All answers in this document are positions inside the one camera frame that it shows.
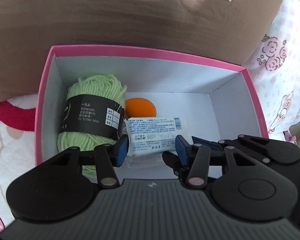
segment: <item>orange sponge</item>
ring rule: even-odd
[[[129,117],[155,117],[154,104],[145,98],[130,98],[126,101],[126,113]]]

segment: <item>box rim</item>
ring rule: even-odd
[[[34,156],[35,165],[42,163],[42,152],[41,152],[41,136],[42,136],[42,109],[43,100],[46,90],[46,84],[48,80],[49,70],[54,57],[73,57],[73,56],[111,56],[111,57],[136,57],[136,58],[150,58],[150,59],[161,59],[171,60],[199,65],[207,65],[216,68],[222,68],[235,72],[242,73],[243,78],[247,84],[252,103],[254,105],[261,136],[269,138],[266,121],[262,111],[259,97],[253,85],[251,76],[248,70],[244,67],[226,63],[223,61],[205,58],[201,56],[168,51],[163,49],[152,49],[132,46],[121,46],[121,45],[102,45],[102,44],[91,44],[91,45],[55,45],[50,48],[47,60],[44,65],[42,77],[39,85],[37,108],[35,113],[35,126],[34,126]]]

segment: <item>cotton pad package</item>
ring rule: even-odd
[[[193,143],[186,121],[179,117],[129,118],[125,123],[130,141],[126,162],[132,169],[164,165],[162,152],[175,151],[177,135]]]

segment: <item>light green yarn skein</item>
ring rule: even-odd
[[[86,79],[79,78],[78,82],[70,87],[67,100],[77,95],[94,95],[111,99],[125,108],[124,94],[126,90],[127,87],[122,87],[120,81],[114,75],[96,75]],[[60,133],[57,141],[59,152],[71,146],[79,146],[81,151],[90,151],[104,143],[115,144],[116,141],[83,132]],[[83,166],[82,173],[94,178],[96,176],[95,166]]]

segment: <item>brown pillow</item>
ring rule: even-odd
[[[49,48],[107,43],[242,65],[282,0],[0,0],[0,101],[36,93]]]

